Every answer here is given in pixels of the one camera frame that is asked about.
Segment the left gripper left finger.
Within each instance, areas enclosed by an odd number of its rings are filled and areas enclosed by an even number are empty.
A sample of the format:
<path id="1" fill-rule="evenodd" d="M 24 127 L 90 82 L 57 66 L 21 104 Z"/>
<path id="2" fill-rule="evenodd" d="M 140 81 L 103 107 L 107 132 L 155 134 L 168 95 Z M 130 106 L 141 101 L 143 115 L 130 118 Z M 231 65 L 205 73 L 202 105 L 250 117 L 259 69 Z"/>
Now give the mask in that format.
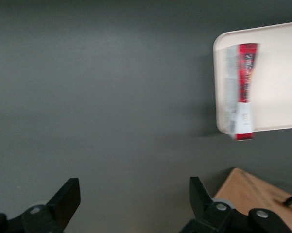
<path id="1" fill-rule="evenodd" d="M 78 178 L 70 178 L 46 203 L 13 219 L 0 213 L 0 233 L 63 233 L 81 203 Z"/>

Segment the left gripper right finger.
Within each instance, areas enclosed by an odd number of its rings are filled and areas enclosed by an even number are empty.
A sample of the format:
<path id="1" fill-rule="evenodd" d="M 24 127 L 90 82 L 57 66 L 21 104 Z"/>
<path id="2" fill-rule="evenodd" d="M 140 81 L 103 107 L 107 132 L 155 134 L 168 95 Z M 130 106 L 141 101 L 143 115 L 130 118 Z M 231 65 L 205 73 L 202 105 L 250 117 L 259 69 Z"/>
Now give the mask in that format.
<path id="1" fill-rule="evenodd" d="M 254 208 L 248 215 L 229 204 L 214 201 L 199 177 L 190 177 L 189 199 L 195 218 L 182 233 L 291 233 L 292 230 L 271 210 Z"/>

